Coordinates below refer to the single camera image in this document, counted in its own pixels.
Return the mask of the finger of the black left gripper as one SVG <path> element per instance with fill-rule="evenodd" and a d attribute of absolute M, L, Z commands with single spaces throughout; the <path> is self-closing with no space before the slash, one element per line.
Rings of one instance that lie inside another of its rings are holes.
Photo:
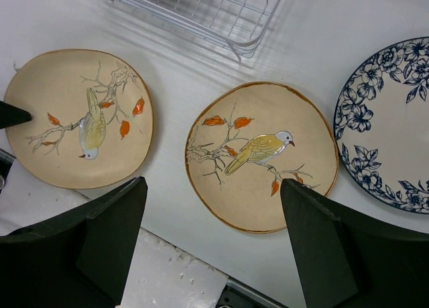
<path fill-rule="evenodd" d="M 0 101 L 0 128 L 5 129 L 32 120 L 28 111 Z"/>

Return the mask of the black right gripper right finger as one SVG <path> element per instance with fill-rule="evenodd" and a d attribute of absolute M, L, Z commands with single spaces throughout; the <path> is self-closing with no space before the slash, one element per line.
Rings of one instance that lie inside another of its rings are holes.
<path fill-rule="evenodd" d="M 427 307 L 428 234 L 341 205 L 294 179 L 280 187 L 307 307 Z"/>

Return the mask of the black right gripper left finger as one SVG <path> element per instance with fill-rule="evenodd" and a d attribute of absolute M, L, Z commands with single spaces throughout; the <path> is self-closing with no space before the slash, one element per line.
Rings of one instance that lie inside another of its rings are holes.
<path fill-rule="evenodd" d="M 146 199 L 139 176 L 1 237 L 1 306 L 119 306 Z"/>

